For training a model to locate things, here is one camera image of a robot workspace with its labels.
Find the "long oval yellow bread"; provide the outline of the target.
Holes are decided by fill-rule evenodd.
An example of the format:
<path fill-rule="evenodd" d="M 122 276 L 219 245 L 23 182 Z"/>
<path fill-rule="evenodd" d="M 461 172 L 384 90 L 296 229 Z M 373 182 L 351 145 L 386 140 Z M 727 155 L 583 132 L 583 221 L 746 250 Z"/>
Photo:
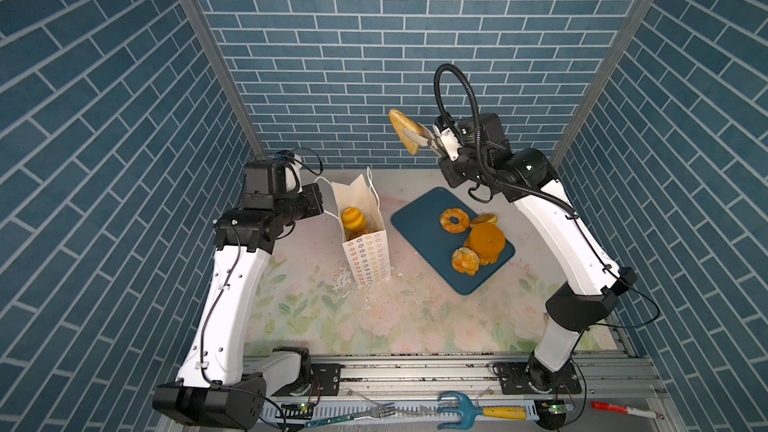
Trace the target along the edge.
<path fill-rule="evenodd" d="M 355 207 L 346 208 L 341 213 L 341 223 L 347 241 L 351 241 L 366 233 L 367 220 L 364 214 Z"/>

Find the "white paper bag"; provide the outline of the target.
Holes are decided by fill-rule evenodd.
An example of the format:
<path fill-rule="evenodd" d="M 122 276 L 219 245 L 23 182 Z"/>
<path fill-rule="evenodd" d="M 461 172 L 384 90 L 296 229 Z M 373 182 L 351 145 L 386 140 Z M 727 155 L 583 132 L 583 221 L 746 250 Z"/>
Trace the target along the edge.
<path fill-rule="evenodd" d="M 388 237 L 372 170 L 367 168 L 349 184 L 324 177 L 315 180 L 319 181 L 331 188 L 337 211 L 325 213 L 339 223 L 341 245 L 357 285 L 365 287 L 390 278 Z"/>

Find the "braided brown pastry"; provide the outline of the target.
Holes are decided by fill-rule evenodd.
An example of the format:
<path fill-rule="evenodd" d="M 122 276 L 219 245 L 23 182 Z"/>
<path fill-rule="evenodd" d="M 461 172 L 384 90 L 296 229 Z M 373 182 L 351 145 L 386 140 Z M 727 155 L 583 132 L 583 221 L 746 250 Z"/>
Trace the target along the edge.
<path fill-rule="evenodd" d="M 411 155 L 417 154 L 421 148 L 429 145 L 428 131 L 421 124 L 406 117 L 397 109 L 391 109 L 388 117 L 398 138 Z"/>

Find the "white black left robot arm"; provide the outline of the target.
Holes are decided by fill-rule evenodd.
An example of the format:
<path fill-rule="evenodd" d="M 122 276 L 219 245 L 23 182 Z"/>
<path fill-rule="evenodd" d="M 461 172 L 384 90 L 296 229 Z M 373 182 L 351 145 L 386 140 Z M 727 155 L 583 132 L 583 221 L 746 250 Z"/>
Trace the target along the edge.
<path fill-rule="evenodd" d="M 303 347 L 278 347 L 252 373 L 244 345 L 256 290 L 276 242 L 301 219 L 323 213 L 316 184 L 294 151 L 244 166 L 238 204 L 215 222 L 214 265 L 198 330 L 174 381 L 156 387 L 155 411 L 186 426 L 248 430 L 272 395 L 312 389 L 311 358 Z"/>

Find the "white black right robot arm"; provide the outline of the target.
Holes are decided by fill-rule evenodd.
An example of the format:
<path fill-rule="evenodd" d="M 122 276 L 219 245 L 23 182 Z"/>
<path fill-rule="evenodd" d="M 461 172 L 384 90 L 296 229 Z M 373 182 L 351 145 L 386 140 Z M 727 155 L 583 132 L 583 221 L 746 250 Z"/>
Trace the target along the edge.
<path fill-rule="evenodd" d="M 526 367 L 531 387 L 550 392 L 567 376 L 582 335 L 610 315 L 636 274 L 620 267 L 589 233 L 544 153 L 511 150 L 497 115 L 456 122 L 442 114 L 432 129 L 449 186 L 471 181 L 503 195 L 532 223 L 563 268 L 566 281 L 545 304 L 548 321 Z"/>

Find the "small orange bread wedge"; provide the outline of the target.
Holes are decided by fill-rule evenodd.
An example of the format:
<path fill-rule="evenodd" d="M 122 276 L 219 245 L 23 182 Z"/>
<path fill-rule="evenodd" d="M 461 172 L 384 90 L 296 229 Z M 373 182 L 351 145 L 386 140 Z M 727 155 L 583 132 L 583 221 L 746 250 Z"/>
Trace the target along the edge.
<path fill-rule="evenodd" d="M 475 227 L 479 224 L 496 224 L 498 216 L 492 213 L 481 214 L 470 221 L 470 226 Z"/>

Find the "knotted yellow bread roll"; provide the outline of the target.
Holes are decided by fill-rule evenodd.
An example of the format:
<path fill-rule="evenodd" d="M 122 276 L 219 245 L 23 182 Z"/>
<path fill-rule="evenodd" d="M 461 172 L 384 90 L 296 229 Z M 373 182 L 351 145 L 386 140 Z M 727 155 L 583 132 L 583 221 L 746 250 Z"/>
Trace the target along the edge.
<path fill-rule="evenodd" d="M 480 268 L 480 258 L 472 249 L 460 247 L 452 253 L 451 265 L 459 273 L 474 276 Z"/>

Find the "dark teal tray mat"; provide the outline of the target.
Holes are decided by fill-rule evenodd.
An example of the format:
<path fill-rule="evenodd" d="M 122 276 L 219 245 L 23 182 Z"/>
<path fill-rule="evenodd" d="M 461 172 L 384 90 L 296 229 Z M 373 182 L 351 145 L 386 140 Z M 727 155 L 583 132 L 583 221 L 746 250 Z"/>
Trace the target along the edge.
<path fill-rule="evenodd" d="M 515 247 L 506 241 L 498 261 L 480 266 L 474 276 L 456 271 L 451 265 L 451 255 L 463 245 L 469 233 L 452 234 L 442 228 L 439 217 L 452 208 L 462 209 L 470 219 L 478 216 L 448 189 L 436 187 L 394 212 L 391 223 L 458 294 L 469 295 L 515 255 Z"/>

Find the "large round orange cake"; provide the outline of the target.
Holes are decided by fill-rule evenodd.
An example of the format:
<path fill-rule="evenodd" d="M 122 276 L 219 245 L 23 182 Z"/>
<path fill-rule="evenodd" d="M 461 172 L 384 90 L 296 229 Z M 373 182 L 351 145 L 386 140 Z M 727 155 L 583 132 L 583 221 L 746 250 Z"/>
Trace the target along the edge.
<path fill-rule="evenodd" d="M 481 265 L 494 264 L 506 246 L 506 237 L 495 224 L 484 222 L 471 228 L 464 246 L 479 257 Z"/>

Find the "teal yellow garden fork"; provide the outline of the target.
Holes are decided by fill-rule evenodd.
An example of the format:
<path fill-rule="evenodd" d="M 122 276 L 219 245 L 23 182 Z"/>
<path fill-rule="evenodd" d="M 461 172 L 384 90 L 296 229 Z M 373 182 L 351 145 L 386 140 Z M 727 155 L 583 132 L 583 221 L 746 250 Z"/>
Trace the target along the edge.
<path fill-rule="evenodd" d="M 466 431 L 474 426 L 477 417 L 520 421 L 527 419 L 527 412 L 523 407 L 480 407 L 476 406 L 466 394 L 456 391 L 443 392 L 439 395 L 436 412 L 458 417 L 457 422 L 439 424 L 438 430 Z"/>

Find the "red white marker pen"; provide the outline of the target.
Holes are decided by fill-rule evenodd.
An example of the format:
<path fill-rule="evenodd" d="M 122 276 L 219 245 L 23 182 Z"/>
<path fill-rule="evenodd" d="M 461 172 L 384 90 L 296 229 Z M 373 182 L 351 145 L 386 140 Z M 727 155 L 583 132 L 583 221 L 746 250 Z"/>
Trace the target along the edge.
<path fill-rule="evenodd" d="M 631 406 L 616 405 L 605 402 L 592 401 L 591 406 L 595 410 L 613 412 L 618 414 L 642 417 L 651 420 L 663 420 L 664 415 L 653 410 L 639 409 Z"/>

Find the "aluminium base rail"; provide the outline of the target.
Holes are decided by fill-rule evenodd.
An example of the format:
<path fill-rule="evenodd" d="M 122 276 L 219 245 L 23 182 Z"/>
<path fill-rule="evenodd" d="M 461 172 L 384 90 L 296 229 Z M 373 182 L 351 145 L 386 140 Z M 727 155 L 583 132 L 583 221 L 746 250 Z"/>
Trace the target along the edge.
<path fill-rule="evenodd" d="M 323 396 L 431 400 L 444 391 L 481 398 L 540 398 L 525 354 L 372 355 L 311 358 L 333 389 Z M 576 355 L 547 391 L 563 398 L 658 398 L 667 391 L 652 362 L 620 352 Z"/>

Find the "aluminium corner post left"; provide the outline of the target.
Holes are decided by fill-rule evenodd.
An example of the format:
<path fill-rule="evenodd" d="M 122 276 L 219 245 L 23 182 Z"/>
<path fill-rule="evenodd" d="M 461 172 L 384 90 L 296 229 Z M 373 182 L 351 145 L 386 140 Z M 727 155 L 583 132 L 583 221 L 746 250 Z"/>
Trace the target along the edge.
<path fill-rule="evenodd" d="M 235 118 L 256 157 L 265 157 L 264 147 L 258 137 L 250 114 L 237 89 L 234 78 L 218 46 L 199 0 L 178 0 L 188 22 L 205 53 L 212 71 L 227 98 Z"/>

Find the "aluminium corner post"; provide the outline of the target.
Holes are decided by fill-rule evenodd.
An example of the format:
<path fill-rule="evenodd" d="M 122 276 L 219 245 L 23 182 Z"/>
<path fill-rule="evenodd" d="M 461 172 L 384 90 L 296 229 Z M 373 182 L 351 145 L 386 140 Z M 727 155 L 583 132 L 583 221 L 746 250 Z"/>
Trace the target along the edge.
<path fill-rule="evenodd" d="M 188 22 L 205 53 L 212 71 L 227 98 L 235 118 L 256 157 L 265 157 L 264 147 L 258 137 L 250 114 L 237 89 L 234 78 L 218 46 L 199 0 L 178 0 Z"/>
<path fill-rule="evenodd" d="M 608 47 L 605 57 L 595 71 L 592 82 L 586 87 L 579 105 L 575 108 L 569 124 L 565 127 L 554 149 L 550 162 L 556 169 L 564 162 L 568 150 L 574 144 L 580 130 L 589 118 L 598 98 L 604 91 L 610 77 L 623 58 L 653 3 L 654 0 L 633 0 L 631 3 L 621 26 Z"/>

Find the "aluminium corner post right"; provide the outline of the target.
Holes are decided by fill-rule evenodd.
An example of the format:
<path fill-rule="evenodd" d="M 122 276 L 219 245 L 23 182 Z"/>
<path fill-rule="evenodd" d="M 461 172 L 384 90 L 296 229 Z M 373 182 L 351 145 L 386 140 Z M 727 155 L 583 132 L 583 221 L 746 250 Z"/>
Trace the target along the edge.
<path fill-rule="evenodd" d="M 589 118 L 598 98 L 604 91 L 610 77 L 623 58 L 653 3 L 654 0 L 633 0 L 631 3 L 621 26 L 608 47 L 605 57 L 595 71 L 592 82 L 586 87 L 579 105 L 575 108 L 569 124 L 565 127 L 554 149 L 550 162 L 556 169 L 564 162 L 568 150 L 574 144 L 580 130 Z"/>

